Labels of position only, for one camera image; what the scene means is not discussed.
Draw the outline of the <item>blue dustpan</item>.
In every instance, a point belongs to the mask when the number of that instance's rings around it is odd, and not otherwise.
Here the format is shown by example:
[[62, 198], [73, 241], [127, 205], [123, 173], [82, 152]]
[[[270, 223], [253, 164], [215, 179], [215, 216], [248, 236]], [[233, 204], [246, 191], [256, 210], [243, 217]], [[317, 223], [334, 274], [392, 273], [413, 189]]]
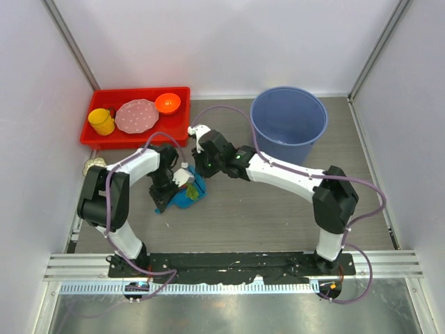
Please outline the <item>blue dustpan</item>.
[[[187, 168], [190, 172], [192, 172], [195, 176], [195, 181], [192, 183], [194, 186], [197, 187], [200, 193], [200, 197], [193, 201], [186, 197], [186, 186], [183, 186], [182, 188], [179, 188], [179, 191], [177, 194], [173, 197], [173, 199], [168, 204], [167, 208], [175, 205], [180, 209], [186, 209], [189, 208], [192, 204], [197, 202], [198, 200], [203, 199], [207, 195], [207, 186], [205, 184], [204, 178], [200, 176], [197, 171], [195, 170], [194, 166], [188, 165], [183, 163], [181, 165], [181, 168]], [[155, 209], [155, 212], [157, 214], [162, 214], [164, 211], [159, 211], [158, 209]]]

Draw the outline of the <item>blue plastic bucket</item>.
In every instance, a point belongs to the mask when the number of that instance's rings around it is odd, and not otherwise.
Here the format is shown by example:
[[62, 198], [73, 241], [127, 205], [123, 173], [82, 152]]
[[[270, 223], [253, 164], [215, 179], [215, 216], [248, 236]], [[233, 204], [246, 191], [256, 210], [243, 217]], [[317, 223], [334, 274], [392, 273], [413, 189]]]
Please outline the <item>blue plastic bucket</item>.
[[327, 129], [328, 113], [313, 94], [281, 86], [254, 99], [250, 119], [261, 152], [301, 166]]

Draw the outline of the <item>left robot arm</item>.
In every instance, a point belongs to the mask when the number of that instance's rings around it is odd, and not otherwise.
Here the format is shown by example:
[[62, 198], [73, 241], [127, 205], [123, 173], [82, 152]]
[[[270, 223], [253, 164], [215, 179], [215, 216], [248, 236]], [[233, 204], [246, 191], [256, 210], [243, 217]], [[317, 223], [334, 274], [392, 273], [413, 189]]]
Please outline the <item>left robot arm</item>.
[[185, 184], [172, 171], [178, 158], [171, 144], [151, 145], [115, 164], [91, 166], [86, 173], [77, 215], [102, 233], [114, 248], [111, 260], [134, 278], [149, 273], [149, 255], [128, 222], [130, 188], [150, 177], [149, 195], [156, 208], [164, 212]]

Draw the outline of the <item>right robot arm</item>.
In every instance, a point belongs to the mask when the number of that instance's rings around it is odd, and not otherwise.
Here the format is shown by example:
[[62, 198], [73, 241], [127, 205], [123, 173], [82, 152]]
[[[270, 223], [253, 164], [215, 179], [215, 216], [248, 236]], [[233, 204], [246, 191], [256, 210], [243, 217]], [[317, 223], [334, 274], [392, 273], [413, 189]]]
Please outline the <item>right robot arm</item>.
[[271, 158], [254, 147], [235, 148], [220, 132], [206, 125], [189, 127], [188, 135], [195, 139], [192, 156], [200, 176], [210, 178], [221, 172], [233, 179], [284, 189], [310, 202], [320, 228], [314, 251], [315, 269], [328, 275], [339, 268], [346, 225], [359, 201], [343, 170], [336, 166], [327, 171], [303, 168]]

